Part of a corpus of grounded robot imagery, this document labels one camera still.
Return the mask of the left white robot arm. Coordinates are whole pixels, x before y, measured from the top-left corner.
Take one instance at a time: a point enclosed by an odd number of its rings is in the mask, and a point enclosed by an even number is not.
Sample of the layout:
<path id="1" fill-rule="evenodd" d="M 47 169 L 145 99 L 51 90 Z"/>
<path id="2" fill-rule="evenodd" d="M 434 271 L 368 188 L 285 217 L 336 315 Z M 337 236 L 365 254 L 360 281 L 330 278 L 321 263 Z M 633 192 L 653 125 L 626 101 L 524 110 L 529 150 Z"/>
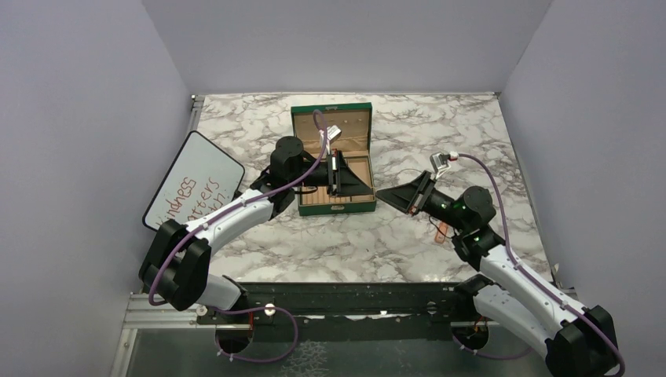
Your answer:
<path id="1" fill-rule="evenodd" d="M 284 212 L 300 186 L 341 197 L 374 192 L 352 172 L 340 151 L 322 148 L 314 157 L 297 137 L 282 137 L 269 166 L 239 197 L 194 221 L 181 224 L 170 219 L 161 224 L 139 271 L 149 288 L 149 304 L 179 311 L 198 304 L 216 308 L 228 322 L 243 319 L 244 289 L 231 278 L 211 275 L 211 258 L 247 230 Z"/>

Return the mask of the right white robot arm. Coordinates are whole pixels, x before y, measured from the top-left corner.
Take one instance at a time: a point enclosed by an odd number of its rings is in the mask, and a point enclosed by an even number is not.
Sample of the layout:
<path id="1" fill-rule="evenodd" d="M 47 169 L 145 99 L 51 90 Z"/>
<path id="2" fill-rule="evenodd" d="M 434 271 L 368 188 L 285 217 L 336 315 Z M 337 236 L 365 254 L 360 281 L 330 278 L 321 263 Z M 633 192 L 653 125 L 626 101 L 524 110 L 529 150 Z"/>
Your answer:
<path id="1" fill-rule="evenodd" d="M 453 199 L 424 171 L 376 195 L 400 212 L 425 212 L 453 229 L 455 252 L 477 271 L 456 288 L 459 317 L 480 314 L 502 325 L 538 353 L 553 376 L 604 376 L 620 367 L 611 315 L 560 291 L 507 247 L 489 224 L 496 210 L 488 189 L 472 186 Z"/>

